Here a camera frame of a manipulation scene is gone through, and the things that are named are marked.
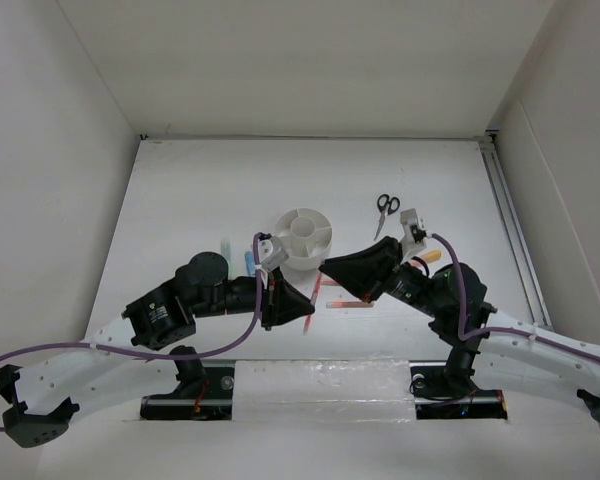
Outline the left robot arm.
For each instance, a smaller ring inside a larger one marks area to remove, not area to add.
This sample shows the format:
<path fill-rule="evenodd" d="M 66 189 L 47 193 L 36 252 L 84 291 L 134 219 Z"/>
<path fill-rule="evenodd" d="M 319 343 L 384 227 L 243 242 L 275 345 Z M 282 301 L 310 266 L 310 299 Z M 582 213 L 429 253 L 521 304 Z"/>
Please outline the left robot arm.
<path fill-rule="evenodd" d="M 200 402 L 211 381 L 198 352 L 181 343 L 195 334 L 196 319 L 250 313 L 254 325 L 270 330 L 314 310 L 280 269 L 229 279 L 220 254 L 197 254 L 84 347 L 29 367 L 2 366 L 0 395 L 9 405 L 4 432 L 20 447 L 35 448 L 80 419 L 134 398 Z"/>

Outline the pink highlighter pen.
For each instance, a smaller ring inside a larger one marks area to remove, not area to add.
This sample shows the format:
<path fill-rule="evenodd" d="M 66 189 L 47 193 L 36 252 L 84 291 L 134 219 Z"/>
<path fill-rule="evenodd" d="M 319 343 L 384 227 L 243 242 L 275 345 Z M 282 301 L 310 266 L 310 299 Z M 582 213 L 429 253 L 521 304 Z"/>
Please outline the pink highlighter pen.
<path fill-rule="evenodd" d="M 316 278 L 316 282 L 314 284 L 314 288 L 312 290 L 311 298 L 310 298 L 310 302 L 311 302 L 311 305 L 314 307 L 314 310 L 311 314 L 309 314 L 306 317 L 306 319 L 304 321 L 303 331 L 302 331 L 303 335 L 307 335 L 309 332 L 309 329 L 311 326 L 311 321 L 312 321 L 313 315 L 315 314 L 315 307 L 316 307 L 317 299 L 319 296 L 319 291 L 320 291 L 320 288 L 322 285 L 322 278 L 323 278 L 323 274 L 322 274 L 322 272 L 319 272 L 318 276 Z"/>

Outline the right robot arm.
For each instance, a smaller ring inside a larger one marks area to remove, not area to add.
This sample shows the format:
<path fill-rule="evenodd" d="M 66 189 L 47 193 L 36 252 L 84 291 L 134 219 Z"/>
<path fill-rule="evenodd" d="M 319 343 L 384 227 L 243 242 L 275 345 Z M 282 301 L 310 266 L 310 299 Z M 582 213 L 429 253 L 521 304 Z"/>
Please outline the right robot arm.
<path fill-rule="evenodd" d="M 434 274 L 411 263 L 430 238 L 451 258 Z M 389 295 L 429 317 L 430 330 L 451 350 L 436 373 L 412 380 L 415 396 L 444 405 L 479 391 L 519 391 L 571 404 L 600 424 L 600 345 L 519 320 L 488 303 L 479 276 L 440 235 L 385 237 L 358 253 L 326 259 L 319 270 L 365 303 Z"/>

